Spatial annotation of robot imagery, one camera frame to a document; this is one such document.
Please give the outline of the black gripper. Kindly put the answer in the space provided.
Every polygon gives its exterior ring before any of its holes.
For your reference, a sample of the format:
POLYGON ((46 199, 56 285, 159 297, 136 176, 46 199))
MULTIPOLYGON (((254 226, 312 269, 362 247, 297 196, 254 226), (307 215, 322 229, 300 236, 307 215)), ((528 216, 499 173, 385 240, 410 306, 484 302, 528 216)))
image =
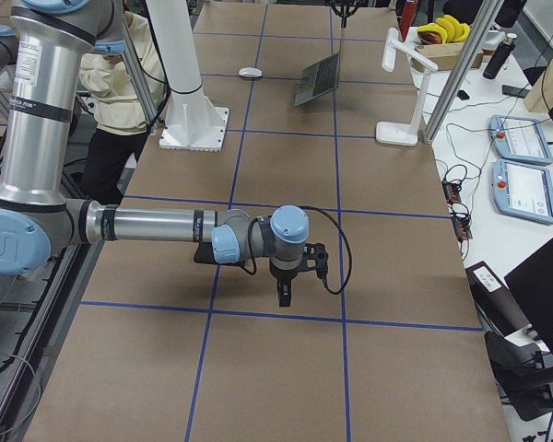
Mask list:
POLYGON ((296 269, 281 269, 273 262, 269 263, 269 271, 276 278, 278 304, 281 308, 289 307, 291 303, 291 282, 297 277, 296 269))

